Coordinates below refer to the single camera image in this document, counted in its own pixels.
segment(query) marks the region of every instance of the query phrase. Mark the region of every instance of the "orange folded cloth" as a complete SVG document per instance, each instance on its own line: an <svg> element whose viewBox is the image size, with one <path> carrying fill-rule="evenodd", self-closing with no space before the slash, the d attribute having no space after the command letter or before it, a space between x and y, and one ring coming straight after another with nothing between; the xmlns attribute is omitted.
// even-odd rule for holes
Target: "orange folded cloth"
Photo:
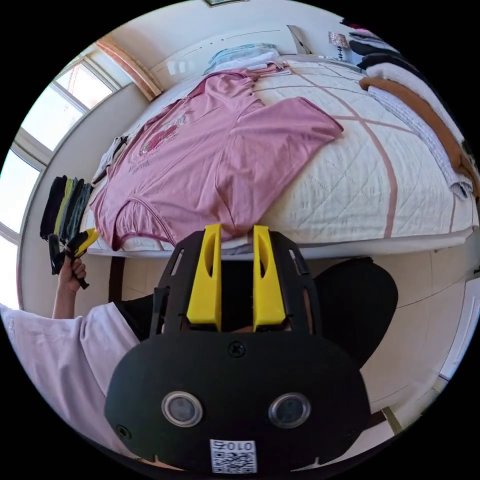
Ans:
<svg viewBox="0 0 480 480"><path fill-rule="evenodd" d="M427 101L406 86L393 80L365 76L359 83L363 90L368 90L370 85L372 85L395 95L405 105L410 107L420 118L422 118L423 121L426 122L435 132L440 143L443 145L443 148L450 159L453 170L471 179L473 184L473 194L475 195L475 198L479 197L480 181L470 163L470 160L465 155L448 127L444 124L443 120L437 115Z"/></svg>

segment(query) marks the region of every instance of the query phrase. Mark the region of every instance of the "window frame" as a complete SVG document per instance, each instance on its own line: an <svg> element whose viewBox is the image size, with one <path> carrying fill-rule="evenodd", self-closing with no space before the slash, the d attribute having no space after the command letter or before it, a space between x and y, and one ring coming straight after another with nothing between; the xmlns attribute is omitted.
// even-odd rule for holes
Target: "window frame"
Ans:
<svg viewBox="0 0 480 480"><path fill-rule="evenodd" d="M88 58L87 55L91 50L92 48L89 48L84 52L82 52L82 54L79 55L78 58L71 61L48 85L49 87L52 87L57 93L59 93L69 103L71 103L74 107L76 107L81 111L82 116L78 119L78 122L80 122L85 117L86 114L88 114L93 109L95 109L96 106L94 106L93 108L88 108L81 101L75 98L68 90L63 88L57 82L59 77L64 75L66 72L68 72L75 66L82 64L111 90L111 93L107 95L103 100L107 99L108 97L110 97L110 95L114 94L115 92L118 92L122 88L119 83L117 83L105 71L103 71L103 69L100 68L93 60ZM75 125L73 125L68 130L65 136L58 142L54 150L50 150L49 148L47 148L45 145L43 145L43 143L38 141L35 137L33 137L30 133L28 133L22 127L18 129L18 132L15 135L13 143L9 148L9 150L11 150L14 154L16 154L25 163L30 165L35 170L39 171L38 178L35 182L35 185L33 186L32 191L30 192L29 200L27 202L25 211L23 212L20 231L17 233L16 231L7 227L5 224L3 224L0 221L0 237L16 245L17 247L17 264L18 264L19 255L21 252L21 239L22 239L24 225L26 221L26 214L30 210L32 198L34 197L35 192L37 191L37 188L40 182L42 181L44 172L48 167L50 161L52 160L53 156L55 155L57 149L62 145L63 140L66 137L68 137L70 132L76 128L78 122L76 122ZM20 308L22 308L22 299L20 298L20 292L18 292L18 301L20 304Z"/></svg>

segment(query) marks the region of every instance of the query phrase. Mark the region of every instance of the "qr code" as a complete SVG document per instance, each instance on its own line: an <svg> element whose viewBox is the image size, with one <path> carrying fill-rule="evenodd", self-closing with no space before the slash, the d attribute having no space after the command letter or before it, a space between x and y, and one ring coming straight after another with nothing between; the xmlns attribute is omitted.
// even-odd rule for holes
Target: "qr code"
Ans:
<svg viewBox="0 0 480 480"><path fill-rule="evenodd" d="M214 474L256 474L254 441L210 440L211 471Z"/></svg>

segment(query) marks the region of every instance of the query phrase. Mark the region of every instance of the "lamp shade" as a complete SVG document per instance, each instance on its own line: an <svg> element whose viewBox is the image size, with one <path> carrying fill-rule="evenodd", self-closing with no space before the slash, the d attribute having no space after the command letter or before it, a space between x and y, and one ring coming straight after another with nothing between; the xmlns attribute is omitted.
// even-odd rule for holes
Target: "lamp shade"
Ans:
<svg viewBox="0 0 480 480"><path fill-rule="evenodd" d="M347 38L342 33L334 33L333 31L329 31L328 42L342 49L349 48L349 43L347 42Z"/></svg>

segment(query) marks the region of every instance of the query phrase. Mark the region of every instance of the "black cable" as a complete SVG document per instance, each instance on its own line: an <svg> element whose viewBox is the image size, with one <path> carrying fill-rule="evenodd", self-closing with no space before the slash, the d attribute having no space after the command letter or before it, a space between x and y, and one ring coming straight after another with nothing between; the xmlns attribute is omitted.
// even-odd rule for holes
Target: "black cable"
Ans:
<svg viewBox="0 0 480 480"><path fill-rule="evenodd" d="M296 38L296 41L300 44L301 47L303 47L303 49L305 50L305 52L309 55L312 54L312 51L306 46L304 45L300 39L295 35L294 31L287 25L288 29L290 30L291 34Z"/></svg>

